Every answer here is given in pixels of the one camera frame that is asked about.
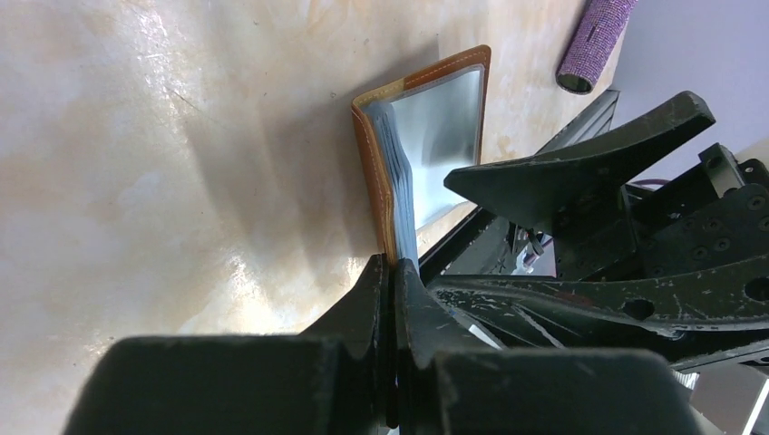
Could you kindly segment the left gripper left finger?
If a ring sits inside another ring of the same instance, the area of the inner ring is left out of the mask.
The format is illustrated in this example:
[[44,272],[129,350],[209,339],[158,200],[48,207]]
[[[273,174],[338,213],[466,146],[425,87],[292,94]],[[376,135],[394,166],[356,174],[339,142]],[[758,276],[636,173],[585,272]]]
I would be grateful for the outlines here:
[[68,434],[376,434],[390,424],[389,265],[371,256],[304,332],[135,336],[94,367]]

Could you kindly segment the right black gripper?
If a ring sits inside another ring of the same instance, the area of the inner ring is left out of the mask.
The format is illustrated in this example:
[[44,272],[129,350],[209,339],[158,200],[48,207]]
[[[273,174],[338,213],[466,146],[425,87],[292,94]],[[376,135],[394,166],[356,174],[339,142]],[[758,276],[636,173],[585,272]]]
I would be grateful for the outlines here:
[[657,334],[767,329],[768,303],[746,291],[768,276],[767,164],[714,144],[655,189],[629,183],[714,124],[683,91],[572,146],[452,170],[446,188],[520,226],[521,269],[552,253],[563,281],[444,275],[430,291],[467,311],[527,307]]

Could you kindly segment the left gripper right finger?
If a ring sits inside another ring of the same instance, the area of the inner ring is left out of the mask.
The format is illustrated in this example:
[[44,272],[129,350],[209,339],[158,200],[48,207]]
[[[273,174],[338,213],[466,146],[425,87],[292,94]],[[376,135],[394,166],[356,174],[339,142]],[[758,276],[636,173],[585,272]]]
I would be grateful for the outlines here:
[[393,273],[397,425],[403,434],[697,434],[664,360],[629,349],[496,350]]

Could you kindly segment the brown leather card holder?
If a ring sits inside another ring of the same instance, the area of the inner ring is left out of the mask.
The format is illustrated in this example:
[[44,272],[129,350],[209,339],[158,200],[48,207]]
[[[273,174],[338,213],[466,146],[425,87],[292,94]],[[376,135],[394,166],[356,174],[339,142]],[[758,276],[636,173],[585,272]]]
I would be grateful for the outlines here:
[[418,231],[462,203],[443,181],[480,162],[491,57],[477,45],[351,102],[377,240],[391,265],[416,263]]

